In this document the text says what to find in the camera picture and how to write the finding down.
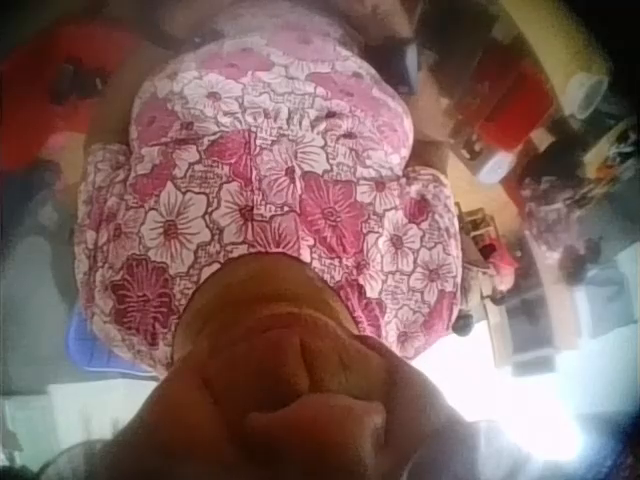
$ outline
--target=pink floral dress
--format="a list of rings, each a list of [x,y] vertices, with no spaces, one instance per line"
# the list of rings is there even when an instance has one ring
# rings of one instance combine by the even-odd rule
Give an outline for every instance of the pink floral dress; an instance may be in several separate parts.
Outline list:
[[[404,170],[410,116],[343,29],[287,4],[264,10],[228,12],[224,40],[149,78],[128,146],[91,148],[75,239],[87,319],[164,373],[196,288],[227,260],[281,252],[411,359],[457,315],[447,179]]]

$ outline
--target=person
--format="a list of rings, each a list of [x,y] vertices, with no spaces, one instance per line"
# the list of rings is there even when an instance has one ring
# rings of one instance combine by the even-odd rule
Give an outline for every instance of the person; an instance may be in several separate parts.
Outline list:
[[[395,479],[464,424],[405,362],[459,304],[437,92],[423,71],[405,103],[360,56],[415,22],[399,0],[325,4],[171,4],[158,43],[216,40],[144,43],[105,89],[80,299],[163,380],[104,478]]]

